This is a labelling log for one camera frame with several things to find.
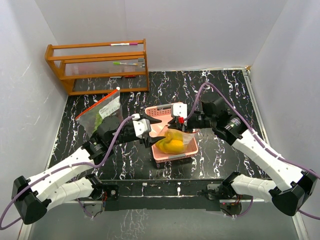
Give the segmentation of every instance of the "bag label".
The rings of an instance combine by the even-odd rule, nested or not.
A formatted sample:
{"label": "bag label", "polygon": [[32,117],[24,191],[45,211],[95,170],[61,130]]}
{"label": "bag label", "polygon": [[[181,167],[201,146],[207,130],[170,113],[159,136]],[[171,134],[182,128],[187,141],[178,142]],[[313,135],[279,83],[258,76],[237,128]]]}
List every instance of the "bag label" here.
{"label": "bag label", "polygon": [[99,110],[99,114],[104,119],[105,117],[110,116],[115,111],[117,111],[120,108],[120,96],[113,99],[111,102],[109,102],[107,105],[105,105],[103,108]]}

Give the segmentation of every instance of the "plastic bag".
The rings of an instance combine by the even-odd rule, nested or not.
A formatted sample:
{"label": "plastic bag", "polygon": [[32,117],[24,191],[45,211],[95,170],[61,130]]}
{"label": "plastic bag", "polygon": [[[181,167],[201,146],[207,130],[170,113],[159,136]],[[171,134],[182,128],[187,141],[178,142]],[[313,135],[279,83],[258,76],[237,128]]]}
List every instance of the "plastic bag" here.
{"label": "plastic bag", "polygon": [[187,133],[165,126],[158,134],[158,136],[164,136],[165,138],[158,141],[155,146],[165,154],[182,154],[186,152],[189,143],[197,132]]}
{"label": "plastic bag", "polygon": [[117,116],[120,122],[124,120],[120,103],[119,87],[83,111],[75,120],[84,127],[86,133],[91,137],[103,119],[108,116]]}

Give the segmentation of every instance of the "pink basket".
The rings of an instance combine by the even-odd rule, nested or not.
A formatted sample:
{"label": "pink basket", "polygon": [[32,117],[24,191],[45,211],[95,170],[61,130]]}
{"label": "pink basket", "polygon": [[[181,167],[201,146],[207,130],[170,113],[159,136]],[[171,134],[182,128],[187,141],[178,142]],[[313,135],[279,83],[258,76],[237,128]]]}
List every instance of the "pink basket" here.
{"label": "pink basket", "polygon": [[[171,105],[172,103],[169,103],[169,104],[164,104],[159,106],[150,106],[145,109],[145,113],[147,115],[155,119],[162,120],[161,123],[151,125],[151,132],[149,133],[151,137],[158,136],[161,130],[172,119]],[[182,154],[166,154],[161,152],[155,145],[153,145],[151,148],[152,148],[153,158],[157,164],[167,162],[167,161],[190,158],[195,156],[198,152],[198,145],[195,138],[191,140],[191,142],[187,146],[186,152]]]}

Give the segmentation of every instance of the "wooden rack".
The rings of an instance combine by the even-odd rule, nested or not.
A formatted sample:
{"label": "wooden rack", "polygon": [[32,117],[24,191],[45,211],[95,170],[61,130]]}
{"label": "wooden rack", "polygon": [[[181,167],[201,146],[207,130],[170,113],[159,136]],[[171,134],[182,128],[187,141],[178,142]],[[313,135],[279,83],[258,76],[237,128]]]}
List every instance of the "wooden rack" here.
{"label": "wooden rack", "polygon": [[[121,43],[135,43],[136,45],[111,45]],[[146,39],[71,45],[50,44],[44,57],[68,95],[106,94],[114,90],[74,91],[77,79],[145,75],[145,87],[121,89],[121,92],[140,92],[149,91],[146,48]],[[137,65],[115,65],[114,61],[125,61]]]}

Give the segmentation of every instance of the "black marble table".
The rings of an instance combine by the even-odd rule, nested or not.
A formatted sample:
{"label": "black marble table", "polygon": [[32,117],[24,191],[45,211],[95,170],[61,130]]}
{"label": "black marble table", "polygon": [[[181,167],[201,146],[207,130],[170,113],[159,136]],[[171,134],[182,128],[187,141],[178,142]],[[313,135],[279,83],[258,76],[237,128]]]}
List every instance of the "black marble table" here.
{"label": "black marble table", "polygon": [[[149,78],[150,92],[121,93],[120,101],[124,118],[150,106],[174,102],[184,102],[191,107],[200,85],[208,81],[222,91],[231,104],[261,135],[241,70],[150,72]],[[116,87],[116,82],[113,82],[112,87]],[[104,95],[81,95],[68,98],[50,167],[68,157],[89,139],[84,128],[75,119],[102,97]],[[114,148],[115,154],[97,170],[97,175],[102,181],[222,180],[233,171],[256,178],[267,177],[247,156],[218,139],[211,129],[201,130],[196,136],[196,141],[199,151],[195,157],[160,164],[155,163],[151,149],[146,149],[138,142],[117,145]]]}

